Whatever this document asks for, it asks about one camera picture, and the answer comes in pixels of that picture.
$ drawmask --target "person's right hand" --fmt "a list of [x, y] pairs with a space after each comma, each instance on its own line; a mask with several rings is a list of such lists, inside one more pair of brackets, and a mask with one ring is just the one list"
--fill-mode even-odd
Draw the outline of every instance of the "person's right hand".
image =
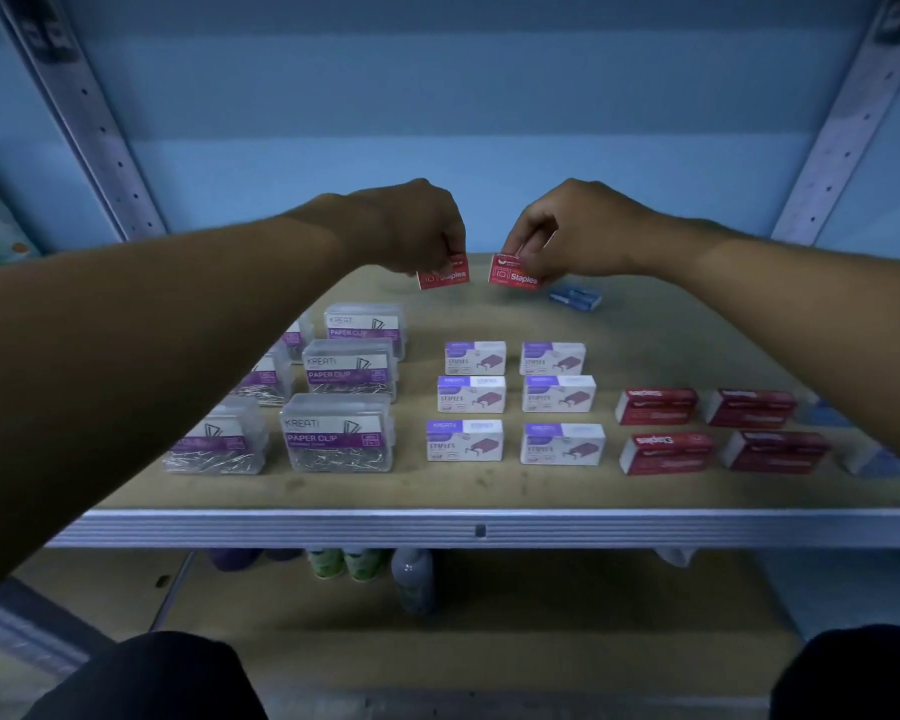
[[599, 181], [567, 179], [528, 205], [501, 253], [518, 255], [539, 278], [642, 274], [666, 221]]

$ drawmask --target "person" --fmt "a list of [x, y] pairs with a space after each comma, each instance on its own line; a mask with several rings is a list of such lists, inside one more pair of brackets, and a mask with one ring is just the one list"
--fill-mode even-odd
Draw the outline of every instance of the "person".
[[[340, 278], [440, 272], [466, 244], [452, 195], [417, 179], [0, 267], [0, 580], [156, 459]], [[536, 277], [683, 288], [900, 453], [900, 261], [749, 237], [575, 179], [528, 205], [502, 250]], [[859, 714], [866, 683], [852, 678], [868, 669], [897, 691], [897, 631], [831, 637], [823, 659], [811, 642], [774, 690], [775, 716]], [[238, 714], [264, 716], [232, 649], [161, 632], [94, 657], [28, 717]]]

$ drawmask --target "white staples box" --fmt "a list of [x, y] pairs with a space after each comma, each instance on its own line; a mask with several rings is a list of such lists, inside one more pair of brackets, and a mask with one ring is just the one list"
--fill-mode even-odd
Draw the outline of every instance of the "white staples box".
[[427, 422], [427, 460], [431, 462], [489, 462], [503, 457], [502, 419]]
[[452, 340], [443, 350], [449, 376], [503, 376], [507, 370], [505, 340]]
[[524, 424], [520, 462], [524, 465], [600, 465], [607, 437], [599, 424]]
[[438, 412], [503, 413], [507, 379], [503, 376], [440, 376], [436, 379]]
[[523, 411], [589, 412], [596, 394], [592, 376], [528, 376], [523, 381]]
[[587, 347], [582, 343], [526, 340], [520, 352], [523, 376], [580, 376], [584, 372]]

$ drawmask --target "metal shelf edge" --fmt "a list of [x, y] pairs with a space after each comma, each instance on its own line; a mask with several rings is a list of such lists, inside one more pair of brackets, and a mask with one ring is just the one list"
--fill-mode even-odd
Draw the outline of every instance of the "metal shelf edge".
[[900, 508], [93, 509], [49, 547], [900, 548]]

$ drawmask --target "forearm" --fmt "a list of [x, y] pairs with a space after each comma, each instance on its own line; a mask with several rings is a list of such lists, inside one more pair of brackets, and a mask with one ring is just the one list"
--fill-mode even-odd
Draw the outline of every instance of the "forearm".
[[1, 268], [0, 578], [225, 396], [344, 250], [279, 216]]
[[781, 245], [712, 222], [667, 223], [654, 275], [900, 452], [900, 261]]

